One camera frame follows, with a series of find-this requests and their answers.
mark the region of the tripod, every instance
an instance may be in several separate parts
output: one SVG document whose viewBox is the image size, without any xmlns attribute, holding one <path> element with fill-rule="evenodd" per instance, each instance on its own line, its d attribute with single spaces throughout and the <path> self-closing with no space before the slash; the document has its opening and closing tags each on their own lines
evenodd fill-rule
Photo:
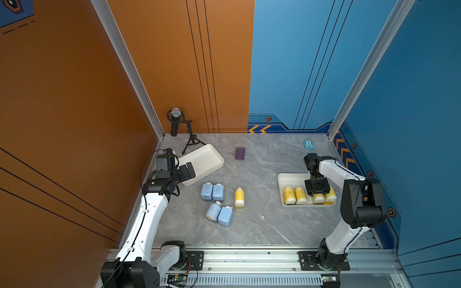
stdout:
<svg viewBox="0 0 461 288">
<path fill-rule="evenodd" d="M 200 143 L 202 143 L 203 145 L 206 145 L 205 143 L 203 143 L 202 141 L 197 139 L 196 134 L 192 133 L 192 125 L 190 125 L 192 123 L 192 121 L 190 121 L 190 120 L 182 120 L 181 122 L 186 123 L 186 125 L 187 125 L 187 133 L 189 133 L 189 141 L 187 142 L 186 147 L 184 147 L 182 155 L 184 155 L 184 153 L 186 153 L 186 149 L 187 149 L 188 146 L 197 145 L 197 144 L 200 144 Z"/>
</svg>

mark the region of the blue bottle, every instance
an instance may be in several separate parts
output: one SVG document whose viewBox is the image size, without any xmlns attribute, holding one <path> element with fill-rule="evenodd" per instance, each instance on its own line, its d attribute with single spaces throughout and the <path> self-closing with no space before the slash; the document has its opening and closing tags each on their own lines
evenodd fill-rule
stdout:
<svg viewBox="0 0 461 288">
<path fill-rule="evenodd" d="M 207 218 L 211 221 L 216 221 L 218 219 L 219 212 L 221 211 L 221 202 L 216 201 L 211 203 L 210 208 L 207 211 Z"/>
<path fill-rule="evenodd" d="M 207 182 L 202 186 L 201 197 L 204 200 L 211 200 L 213 191 L 213 184 Z"/>
<path fill-rule="evenodd" d="M 213 201 L 224 200 L 224 186 L 221 183 L 213 185 Z"/>
<path fill-rule="evenodd" d="M 224 206 L 218 216 L 218 223 L 223 226 L 229 226 L 232 221 L 232 207 Z"/>
</svg>

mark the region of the gray marble surface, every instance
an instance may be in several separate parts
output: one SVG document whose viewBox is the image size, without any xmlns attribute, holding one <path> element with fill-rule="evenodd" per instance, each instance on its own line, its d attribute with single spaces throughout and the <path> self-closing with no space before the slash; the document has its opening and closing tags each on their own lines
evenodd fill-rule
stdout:
<svg viewBox="0 0 461 288">
<path fill-rule="evenodd" d="M 167 135 L 162 148 L 181 156 L 188 134 Z M 329 208 L 283 207 L 277 183 L 279 173 L 306 173 L 308 152 L 338 157 L 325 134 L 198 134 L 225 159 L 224 166 L 189 187 L 180 184 L 180 197 L 171 197 L 154 244 L 183 240 L 186 244 L 305 245 L 316 247 L 340 220 L 339 202 Z M 304 139 L 314 150 L 305 150 Z M 188 147 L 186 154 L 202 145 Z M 245 147 L 244 161 L 234 160 L 235 148 Z M 223 205 L 234 206 L 238 187 L 245 191 L 245 207 L 234 209 L 230 227 L 205 217 L 211 202 L 200 197 L 204 183 L 224 185 Z M 338 199 L 342 189 L 333 186 Z"/>
</svg>

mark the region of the blue wall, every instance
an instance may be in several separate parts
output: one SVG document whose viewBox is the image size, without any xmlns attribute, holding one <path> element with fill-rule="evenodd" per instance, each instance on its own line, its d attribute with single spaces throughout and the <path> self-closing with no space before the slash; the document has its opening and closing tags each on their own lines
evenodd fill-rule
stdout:
<svg viewBox="0 0 461 288">
<path fill-rule="evenodd" d="M 256 0 L 250 115 L 275 115 L 288 129 L 330 122 L 395 3 Z"/>
<path fill-rule="evenodd" d="M 459 1 L 416 1 L 346 120 L 401 216 L 415 287 L 460 279 L 460 15 Z"/>
</svg>

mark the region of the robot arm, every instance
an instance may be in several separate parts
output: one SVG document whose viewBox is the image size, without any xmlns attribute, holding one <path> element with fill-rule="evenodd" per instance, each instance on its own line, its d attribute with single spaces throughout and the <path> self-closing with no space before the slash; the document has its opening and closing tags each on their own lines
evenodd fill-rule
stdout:
<svg viewBox="0 0 461 288">
<path fill-rule="evenodd" d="M 311 175 L 305 181 L 306 192 L 328 193 L 328 179 L 343 187 L 342 219 L 319 246 L 319 265 L 328 270 L 346 259 L 350 246 L 363 233 L 384 222 L 383 189 L 378 180 L 355 174 L 329 156 L 310 153 L 304 157 L 304 163 Z"/>
<path fill-rule="evenodd" d="M 116 260 L 105 262 L 102 267 L 104 287 L 158 287 L 160 277 L 170 267 L 181 268 L 185 265 L 186 250 L 182 241 L 164 243 L 159 253 L 151 259 L 155 233 L 171 195 L 179 196 L 177 185 L 195 177 L 192 163 L 178 167 L 175 159 L 177 156 L 171 149 L 165 149 L 164 154 L 157 156 L 157 169 L 148 176 L 142 187 L 143 197 L 130 234 Z"/>
</svg>

